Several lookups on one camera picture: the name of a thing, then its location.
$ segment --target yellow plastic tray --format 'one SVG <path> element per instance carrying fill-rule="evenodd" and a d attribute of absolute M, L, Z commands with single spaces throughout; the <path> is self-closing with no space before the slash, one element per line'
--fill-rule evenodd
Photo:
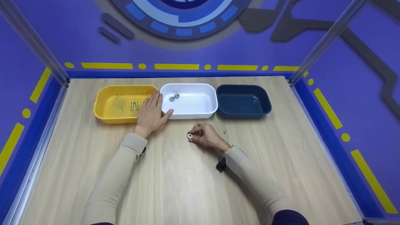
<path fill-rule="evenodd" d="M 157 88 L 152 85 L 113 85 L 101 89 L 94 103 L 94 115 L 105 123 L 136 123 L 138 111 L 131 102 L 137 101 L 140 108 L 144 100 Z"/>

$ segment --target wrist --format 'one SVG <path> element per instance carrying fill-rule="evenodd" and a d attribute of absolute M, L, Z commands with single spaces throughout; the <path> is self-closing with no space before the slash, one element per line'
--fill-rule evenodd
<path fill-rule="evenodd" d="M 232 148 L 232 146 L 225 140 L 222 141 L 217 147 L 217 149 L 222 153 L 228 151 L 230 148 Z"/>
<path fill-rule="evenodd" d="M 135 129 L 133 130 L 133 133 L 141 136 L 144 139 L 147 139 L 147 137 L 150 135 L 150 131 L 148 131 L 147 129 L 141 127 L 140 125 L 137 125 L 135 127 Z"/>

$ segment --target plastic tray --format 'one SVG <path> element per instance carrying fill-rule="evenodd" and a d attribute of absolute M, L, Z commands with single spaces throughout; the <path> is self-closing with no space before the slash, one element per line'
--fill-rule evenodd
<path fill-rule="evenodd" d="M 218 108 L 214 87 L 209 84 L 170 83 L 161 87 L 163 94 L 161 110 L 166 113 L 174 109 L 170 119 L 206 119 Z M 173 102 L 170 97 L 179 94 Z"/>
<path fill-rule="evenodd" d="M 105 123 L 136 123 L 138 111 L 131 102 L 137 101 L 138 108 L 157 88 L 152 85 L 114 85 L 101 89 L 94 103 L 94 115 Z"/>
<path fill-rule="evenodd" d="M 222 118 L 261 118 L 272 109 L 267 92 L 258 85 L 223 84 L 217 88 L 217 97 Z"/>

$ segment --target metal bolt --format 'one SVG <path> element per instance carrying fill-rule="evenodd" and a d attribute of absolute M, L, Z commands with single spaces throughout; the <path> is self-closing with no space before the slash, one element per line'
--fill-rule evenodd
<path fill-rule="evenodd" d="M 137 102 L 137 101 L 134 101 L 133 104 L 135 104 L 135 106 L 136 106 L 136 111 L 139 111 L 138 102 Z"/>

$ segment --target white plastic tray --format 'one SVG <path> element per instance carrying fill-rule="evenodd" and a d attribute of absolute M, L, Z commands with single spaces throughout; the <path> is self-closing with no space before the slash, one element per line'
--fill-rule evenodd
<path fill-rule="evenodd" d="M 170 119 L 206 119 L 218 109 L 217 94 L 209 84 L 170 83 L 161 87 L 163 94 L 161 110 L 173 109 Z M 179 94 L 173 102 L 170 98 Z"/>

